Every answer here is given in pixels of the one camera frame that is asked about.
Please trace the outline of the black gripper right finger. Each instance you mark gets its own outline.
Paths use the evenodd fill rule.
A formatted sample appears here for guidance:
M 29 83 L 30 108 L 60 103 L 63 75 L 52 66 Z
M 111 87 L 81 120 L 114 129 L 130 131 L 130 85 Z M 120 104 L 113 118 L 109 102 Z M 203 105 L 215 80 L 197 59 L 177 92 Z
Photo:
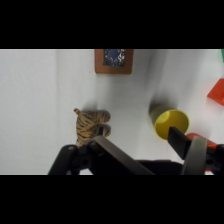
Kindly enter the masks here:
M 184 161 L 182 175 L 204 175 L 206 170 L 224 175 L 224 144 L 209 146 L 205 138 L 198 136 L 189 139 L 176 127 L 169 128 L 167 141 Z

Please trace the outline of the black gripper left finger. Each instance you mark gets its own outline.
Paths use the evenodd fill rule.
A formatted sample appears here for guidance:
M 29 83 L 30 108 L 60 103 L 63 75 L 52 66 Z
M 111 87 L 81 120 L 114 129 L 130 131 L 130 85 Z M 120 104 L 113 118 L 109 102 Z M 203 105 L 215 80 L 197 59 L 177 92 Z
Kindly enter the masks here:
M 88 140 L 78 148 L 65 145 L 56 156 L 48 174 L 79 175 L 88 169 L 94 175 L 153 175 L 139 162 L 103 136 Z

